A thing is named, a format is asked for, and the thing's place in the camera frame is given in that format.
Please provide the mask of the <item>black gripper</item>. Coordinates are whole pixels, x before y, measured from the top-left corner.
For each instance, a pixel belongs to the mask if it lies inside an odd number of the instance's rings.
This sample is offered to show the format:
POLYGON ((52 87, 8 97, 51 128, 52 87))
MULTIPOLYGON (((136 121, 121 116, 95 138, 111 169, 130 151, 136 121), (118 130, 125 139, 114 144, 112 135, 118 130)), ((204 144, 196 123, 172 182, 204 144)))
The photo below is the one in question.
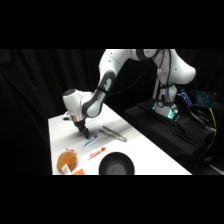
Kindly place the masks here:
POLYGON ((78 128, 80 133, 85 136, 86 139, 89 138, 90 133, 89 133, 89 130, 87 129, 87 127, 85 126, 85 121, 84 120, 76 121, 75 126, 78 128))

